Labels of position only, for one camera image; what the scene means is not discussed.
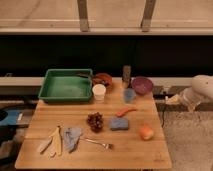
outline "grapes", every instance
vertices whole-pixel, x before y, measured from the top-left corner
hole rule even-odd
[[[97,112],[94,114],[89,114],[87,117],[87,123],[93,132],[100,132],[103,128],[103,118],[102,115]]]

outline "black wall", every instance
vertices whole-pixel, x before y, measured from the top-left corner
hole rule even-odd
[[[213,74],[211,36],[0,36],[0,76],[44,76],[49,68],[92,68],[121,76]]]

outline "blue cup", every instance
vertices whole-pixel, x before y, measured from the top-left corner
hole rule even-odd
[[[135,96],[136,96],[135,90],[132,88],[127,88],[123,92],[123,98],[126,103],[132,102]]]

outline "gray towel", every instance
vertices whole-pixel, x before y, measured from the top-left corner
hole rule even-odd
[[[81,128],[65,128],[63,131],[64,144],[68,152],[72,152],[78,145],[78,140],[82,135]]]

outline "paper cup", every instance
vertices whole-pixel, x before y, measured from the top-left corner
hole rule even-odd
[[[106,87],[103,84],[96,84],[92,88],[92,92],[96,101],[104,101]]]

